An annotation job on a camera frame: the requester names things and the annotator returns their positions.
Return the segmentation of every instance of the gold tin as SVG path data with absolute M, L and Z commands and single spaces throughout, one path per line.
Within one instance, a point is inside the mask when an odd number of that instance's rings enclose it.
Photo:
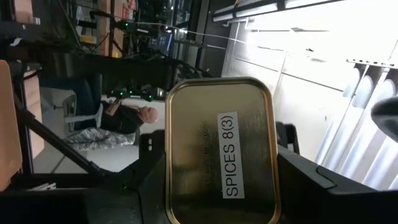
M 171 223 L 277 223 L 272 95 L 254 78 L 189 80 L 166 99 Z

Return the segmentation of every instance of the man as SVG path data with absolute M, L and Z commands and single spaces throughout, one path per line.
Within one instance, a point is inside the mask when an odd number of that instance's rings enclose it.
M 104 106 L 101 128 L 123 134 L 134 133 L 144 123 L 154 123 L 159 116 L 158 111 L 152 107 L 135 108 L 124 106 L 120 101 L 109 104 L 101 101 L 101 76 L 88 75 L 78 78 L 60 78 L 39 75 L 41 87 L 72 90 L 76 94 L 76 115 L 96 114 L 100 104 Z M 82 130 L 96 126 L 94 120 L 83 121 L 75 124 L 75 129 Z

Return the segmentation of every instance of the dark shirt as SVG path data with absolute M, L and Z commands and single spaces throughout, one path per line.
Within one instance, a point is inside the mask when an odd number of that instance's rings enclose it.
M 101 103 L 104 105 L 104 112 L 101 120 L 102 129 L 122 134 L 132 134 L 144 124 L 143 120 L 138 116 L 138 111 L 135 109 L 120 105 L 115 114 L 110 116 L 105 113 L 110 104 L 105 101 Z

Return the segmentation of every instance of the white label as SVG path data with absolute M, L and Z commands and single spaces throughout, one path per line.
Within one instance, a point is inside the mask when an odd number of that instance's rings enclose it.
M 238 112 L 217 116 L 223 198 L 244 198 Z

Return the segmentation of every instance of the metal tin lid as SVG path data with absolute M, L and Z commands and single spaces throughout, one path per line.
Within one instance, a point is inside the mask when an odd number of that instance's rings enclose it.
M 253 78 L 189 80 L 166 101 L 172 223 L 277 223 L 272 96 Z

